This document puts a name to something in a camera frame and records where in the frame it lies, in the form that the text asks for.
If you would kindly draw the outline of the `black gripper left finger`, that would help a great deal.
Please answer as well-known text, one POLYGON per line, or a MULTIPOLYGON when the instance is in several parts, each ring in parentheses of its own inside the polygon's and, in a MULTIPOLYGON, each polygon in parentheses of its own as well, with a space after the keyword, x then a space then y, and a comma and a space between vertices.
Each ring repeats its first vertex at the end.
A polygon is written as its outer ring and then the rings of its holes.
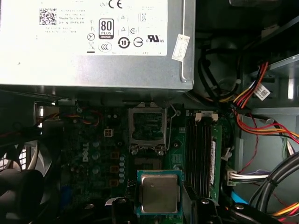
POLYGON ((72 209, 59 217, 61 224, 136 224, 137 215, 125 197, 109 198, 72 209))

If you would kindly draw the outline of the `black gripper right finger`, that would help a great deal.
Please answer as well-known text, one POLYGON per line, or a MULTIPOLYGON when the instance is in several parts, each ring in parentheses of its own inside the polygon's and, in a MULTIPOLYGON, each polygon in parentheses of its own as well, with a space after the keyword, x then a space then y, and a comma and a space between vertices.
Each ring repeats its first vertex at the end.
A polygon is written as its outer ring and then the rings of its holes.
POLYGON ((210 198, 200 198, 188 184, 182 187, 184 224, 279 224, 272 216, 244 204, 218 205, 210 198))

